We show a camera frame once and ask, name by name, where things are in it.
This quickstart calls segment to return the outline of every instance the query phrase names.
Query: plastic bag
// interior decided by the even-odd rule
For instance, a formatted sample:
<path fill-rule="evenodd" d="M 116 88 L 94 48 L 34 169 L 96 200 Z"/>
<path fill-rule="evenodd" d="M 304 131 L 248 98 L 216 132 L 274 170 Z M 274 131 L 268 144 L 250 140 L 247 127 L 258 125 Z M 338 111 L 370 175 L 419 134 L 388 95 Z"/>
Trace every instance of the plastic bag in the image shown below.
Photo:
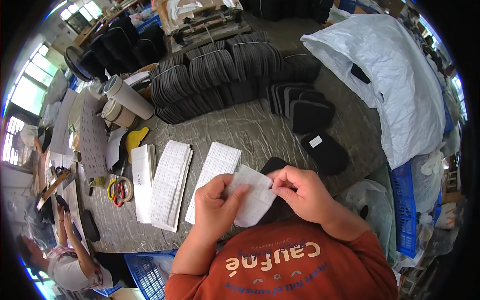
<path fill-rule="evenodd" d="M 164 283 L 167 282 L 168 277 L 170 276 L 174 258 L 174 256 L 169 254 L 159 254 L 159 256 L 153 257 L 153 262 L 157 265 Z"/>
<path fill-rule="evenodd" d="M 38 127 L 25 124 L 20 131 L 22 142 L 29 148 L 35 147 L 35 138 L 38 137 Z"/>
<path fill-rule="evenodd" d="M 129 17 L 132 20 L 132 25 L 135 27 L 138 27 L 144 23 L 141 13 L 131 14 Z"/>
<path fill-rule="evenodd" d="M 62 101 L 68 87 L 69 84 L 65 75 L 63 75 L 60 70 L 57 71 L 53 77 L 52 83 L 47 88 L 45 95 L 43 96 L 43 103 L 53 104 L 55 102 Z"/>
<path fill-rule="evenodd" d="M 400 22 L 388 15 L 354 14 L 300 40 L 368 107 L 377 108 L 392 169 L 436 149 L 445 129 L 442 90 Z M 351 74 L 354 63 L 370 84 Z"/>
<path fill-rule="evenodd" d="M 54 104 L 48 104 L 45 109 L 45 115 L 43 116 L 43 125 L 45 127 L 54 126 L 57 116 L 60 112 L 61 102 L 55 102 Z"/>
<path fill-rule="evenodd" d="M 428 155 L 419 155 L 411 160 L 413 196 L 415 198 L 417 213 L 423 214 L 431 211 L 438 199 L 443 178 L 442 159 L 443 155 L 439 155 L 438 153 L 432 156 L 432 160 L 438 160 L 440 169 L 436 168 L 432 170 L 432 174 L 429 176 L 424 175 L 421 171 L 422 167 L 429 160 Z"/>
<path fill-rule="evenodd" d="M 352 185 L 335 200 L 356 214 L 365 205 L 368 206 L 365 221 L 377 235 L 387 257 L 394 211 L 385 194 L 385 187 L 373 180 L 365 179 Z"/>
<path fill-rule="evenodd" d="M 445 146 L 441 149 L 444 157 L 449 157 L 460 151 L 460 130 L 456 125 L 452 130 L 444 134 Z"/>
<path fill-rule="evenodd" d="M 27 206 L 24 212 L 28 233 L 40 250 L 45 250 L 48 248 L 49 241 L 44 231 L 46 225 L 42 222 L 42 216 L 36 209 L 36 199 L 31 197 L 26 201 Z"/>

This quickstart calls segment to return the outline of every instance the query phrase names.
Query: white paper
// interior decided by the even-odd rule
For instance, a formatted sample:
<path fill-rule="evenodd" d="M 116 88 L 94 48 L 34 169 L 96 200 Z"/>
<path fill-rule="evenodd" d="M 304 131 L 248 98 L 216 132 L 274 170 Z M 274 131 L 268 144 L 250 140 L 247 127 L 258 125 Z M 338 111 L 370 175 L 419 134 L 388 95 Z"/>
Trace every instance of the white paper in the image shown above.
<path fill-rule="evenodd" d="M 120 160 L 120 142 L 123 135 L 127 131 L 128 130 L 126 128 L 120 127 L 117 130 L 112 131 L 110 134 L 110 138 L 107 143 L 107 152 L 105 155 L 108 170 L 111 170 L 113 165 Z"/>
<path fill-rule="evenodd" d="M 87 178 L 108 175 L 105 151 L 107 149 L 107 133 L 105 121 L 95 113 L 98 100 L 90 92 L 85 92 L 80 123 L 82 148 L 82 164 L 85 165 Z"/>
<path fill-rule="evenodd" d="M 67 154 L 68 150 L 68 117 L 72 110 L 73 103 L 77 98 L 78 93 L 68 89 L 65 97 L 63 97 L 60 106 L 59 115 L 53 127 L 52 141 L 50 142 L 50 151 L 58 154 Z"/>
<path fill-rule="evenodd" d="M 217 142 L 212 143 L 204 167 L 202 168 L 202 172 L 200 172 L 197 185 L 193 191 L 185 221 L 190 224 L 195 224 L 195 193 L 197 192 L 197 189 L 209 183 L 215 176 L 220 174 L 233 174 L 237 168 L 240 155 L 241 150 L 239 149 Z"/>
<path fill-rule="evenodd" d="M 254 169 L 241 165 L 231 184 L 225 188 L 227 197 L 232 195 L 233 191 L 242 184 L 250 185 L 250 192 L 245 197 L 234 223 L 237 226 L 247 228 L 255 226 L 262 219 L 272 206 L 276 195 L 270 189 L 273 184 L 270 178 Z"/>
<path fill-rule="evenodd" d="M 143 81 L 144 79 L 148 78 L 149 75 L 148 75 L 148 71 L 145 71 L 145 72 L 140 72 L 138 74 L 135 74 L 127 79 L 124 80 L 124 82 L 130 86 L 138 83 L 138 82 L 141 82 Z"/>
<path fill-rule="evenodd" d="M 192 158 L 189 144 L 169 141 L 157 166 L 149 209 L 152 225 L 176 231 L 174 224 Z"/>
<path fill-rule="evenodd" d="M 135 209 L 137 221 L 150 223 L 148 210 L 150 208 L 150 197 L 152 195 L 152 164 L 151 158 L 153 145 L 143 145 L 132 149 L 132 175 L 133 193 L 135 195 Z"/>
<path fill-rule="evenodd" d="M 313 140 L 309 141 L 310 146 L 312 146 L 312 148 L 315 148 L 316 146 L 320 145 L 322 142 L 323 140 L 319 135 L 317 135 L 317 137 L 314 138 Z"/>

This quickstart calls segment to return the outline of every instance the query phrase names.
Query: black cushion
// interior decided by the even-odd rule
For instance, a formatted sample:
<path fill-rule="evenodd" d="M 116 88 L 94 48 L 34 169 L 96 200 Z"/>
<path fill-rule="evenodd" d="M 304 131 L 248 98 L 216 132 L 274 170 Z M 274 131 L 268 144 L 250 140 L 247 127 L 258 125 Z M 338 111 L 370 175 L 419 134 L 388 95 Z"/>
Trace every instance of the black cushion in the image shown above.
<path fill-rule="evenodd" d="M 300 143 L 317 164 L 319 174 L 338 175 L 347 168 L 348 153 L 323 130 L 315 130 Z"/>
<path fill-rule="evenodd" d="M 335 112 L 325 104 L 295 100 L 290 104 L 290 121 L 292 132 L 307 134 L 320 128 L 330 126 Z"/>

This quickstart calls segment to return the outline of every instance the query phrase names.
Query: sticker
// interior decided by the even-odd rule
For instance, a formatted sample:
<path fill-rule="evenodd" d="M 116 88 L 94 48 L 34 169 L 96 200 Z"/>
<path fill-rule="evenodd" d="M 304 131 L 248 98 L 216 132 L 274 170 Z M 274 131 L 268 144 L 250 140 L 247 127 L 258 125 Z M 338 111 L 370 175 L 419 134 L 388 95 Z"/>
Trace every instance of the sticker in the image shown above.
<path fill-rule="evenodd" d="M 322 142 L 323 140 L 319 135 L 317 135 L 317 137 L 314 138 L 313 140 L 309 141 L 310 146 L 312 146 L 312 148 L 315 148 L 316 146 L 320 145 Z"/>

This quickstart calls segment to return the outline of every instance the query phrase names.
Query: window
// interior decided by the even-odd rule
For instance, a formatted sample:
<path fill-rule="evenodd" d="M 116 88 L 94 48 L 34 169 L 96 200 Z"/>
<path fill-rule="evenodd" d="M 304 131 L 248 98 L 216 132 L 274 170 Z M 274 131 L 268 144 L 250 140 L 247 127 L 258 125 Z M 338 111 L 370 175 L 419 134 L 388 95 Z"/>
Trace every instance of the window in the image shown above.
<path fill-rule="evenodd" d="M 85 7 L 82 7 L 80 9 L 80 13 L 82 14 L 82 16 L 85 17 L 85 19 L 87 19 L 87 21 L 93 20 L 92 15 L 88 12 L 88 10 Z"/>
<path fill-rule="evenodd" d="M 465 97 L 463 95 L 462 82 L 460 81 L 460 78 L 458 77 L 458 75 L 455 75 L 455 77 L 452 78 L 452 83 L 458 95 L 458 101 L 460 102 L 460 110 L 462 111 L 462 117 L 466 121 L 468 120 L 467 107 L 465 106 Z"/>
<path fill-rule="evenodd" d="M 100 7 L 93 1 L 88 2 L 85 4 L 85 8 L 88 10 L 88 12 L 96 19 L 98 19 L 99 16 L 102 15 L 102 10 Z"/>
<path fill-rule="evenodd" d="M 32 154 L 32 150 L 25 146 L 20 138 L 20 131 L 25 123 L 16 117 L 11 117 L 7 123 L 7 132 L 3 144 L 2 161 L 6 161 L 14 166 L 23 166 L 26 164 Z"/>
<path fill-rule="evenodd" d="M 82 16 L 90 22 L 93 19 L 98 19 L 102 15 L 102 10 L 93 1 L 88 2 L 83 7 L 78 7 L 76 4 L 70 5 L 67 9 L 63 10 L 60 13 L 60 17 L 64 21 L 69 21 L 69 19 L 73 16 L 74 13 L 80 12 Z"/>
<path fill-rule="evenodd" d="M 41 43 L 25 63 L 7 95 L 3 116 L 10 101 L 36 115 L 40 114 L 45 91 L 58 71 L 58 68 L 44 57 L 47 53 L 48 47 Z"/>

